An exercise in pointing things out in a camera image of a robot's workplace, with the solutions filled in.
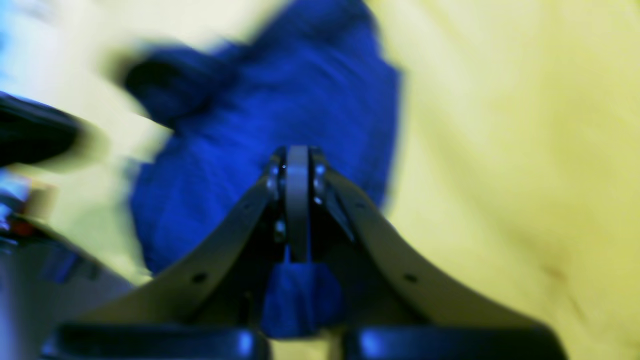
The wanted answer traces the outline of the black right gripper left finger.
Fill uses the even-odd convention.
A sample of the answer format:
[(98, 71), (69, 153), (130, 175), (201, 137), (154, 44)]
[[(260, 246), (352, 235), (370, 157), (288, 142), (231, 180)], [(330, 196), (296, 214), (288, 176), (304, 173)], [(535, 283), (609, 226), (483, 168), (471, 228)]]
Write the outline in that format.
[(154, 280), (61, 325), (44, 360), (271, 360), (275, 265), (300, 259), (300, 148), (278, 149), (224, 221)]

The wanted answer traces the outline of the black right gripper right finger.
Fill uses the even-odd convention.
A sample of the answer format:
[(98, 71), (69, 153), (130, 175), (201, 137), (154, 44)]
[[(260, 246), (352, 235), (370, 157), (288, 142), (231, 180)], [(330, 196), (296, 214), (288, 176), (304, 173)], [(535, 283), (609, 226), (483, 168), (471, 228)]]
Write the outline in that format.
[(300, 146), (310, 235), (299, 259), (325, 264), (345, 306), (342, 360), (564, 360), (542, 325), (418, 255), (317, 148)]

